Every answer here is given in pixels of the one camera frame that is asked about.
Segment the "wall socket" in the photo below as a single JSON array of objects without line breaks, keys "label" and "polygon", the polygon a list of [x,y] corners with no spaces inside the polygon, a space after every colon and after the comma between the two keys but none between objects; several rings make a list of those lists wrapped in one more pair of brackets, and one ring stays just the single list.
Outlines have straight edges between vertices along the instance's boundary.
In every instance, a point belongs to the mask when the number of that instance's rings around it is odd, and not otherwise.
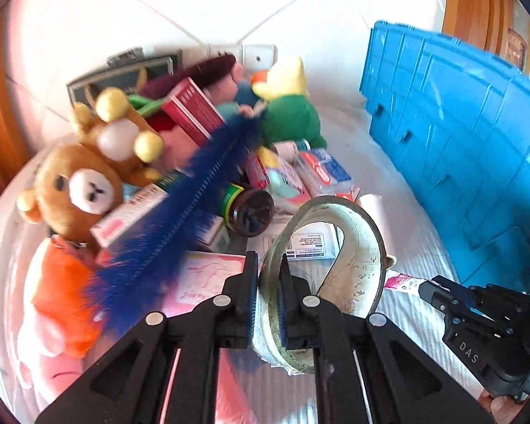
[{"label": "wall socket", "polygon": [[209,45],[210,57],[233,54],[236,62],[243,65],[246,72],[254,73],[269,70],[275,63],[277,48],[275,45]]}]

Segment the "bear eye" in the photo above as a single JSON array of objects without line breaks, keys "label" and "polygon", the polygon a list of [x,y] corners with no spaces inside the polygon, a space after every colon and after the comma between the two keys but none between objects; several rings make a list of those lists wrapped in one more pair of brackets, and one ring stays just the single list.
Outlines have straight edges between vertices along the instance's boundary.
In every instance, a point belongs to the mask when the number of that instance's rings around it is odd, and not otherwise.
[{"label": "bear eye", "polygon": [[63,188],[65,188],[65,177],[63,177],[62,175],[59,175],[55,179],[55,189],[57,191],[62,191]]}]

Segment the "red box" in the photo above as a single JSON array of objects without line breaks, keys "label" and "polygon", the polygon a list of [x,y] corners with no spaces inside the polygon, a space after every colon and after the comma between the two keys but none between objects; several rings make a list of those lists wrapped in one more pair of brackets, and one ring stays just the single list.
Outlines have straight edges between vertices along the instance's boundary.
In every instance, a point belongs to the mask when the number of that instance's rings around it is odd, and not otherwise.
[{"label": "red box", "polygon": [[175,86],[162,108],[198,146],[208,141],[213,130],[224,125],[222,116],[190,78]]}]

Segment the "blue storage box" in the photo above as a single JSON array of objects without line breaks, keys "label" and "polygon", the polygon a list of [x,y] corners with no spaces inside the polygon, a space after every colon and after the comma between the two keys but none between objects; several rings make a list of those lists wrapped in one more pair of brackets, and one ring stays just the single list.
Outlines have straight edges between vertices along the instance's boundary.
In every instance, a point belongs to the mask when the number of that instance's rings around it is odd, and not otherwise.
[{"label": "blue storage box", "polygon": [[360,90],[461,282],[530,292],[530,80],[458,39],[377,22]]}]

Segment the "blue feather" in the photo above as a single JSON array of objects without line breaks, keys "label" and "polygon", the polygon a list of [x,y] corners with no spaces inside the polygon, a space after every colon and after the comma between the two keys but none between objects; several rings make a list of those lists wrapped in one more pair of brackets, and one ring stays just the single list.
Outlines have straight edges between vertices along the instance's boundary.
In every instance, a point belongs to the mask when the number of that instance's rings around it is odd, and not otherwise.
[{"label": "blue feather", "polygon": [[122,336],[157,308],[193,246],[193,212],[216,204],[259,138],[258,119],[238,116],[216,129],[192,157],[185,171],[189,176],[170,185],[167,198],[142,219],[141,233],[126,239],[120,252],[98,271],[85,294],[101,309],[106,331]]}]

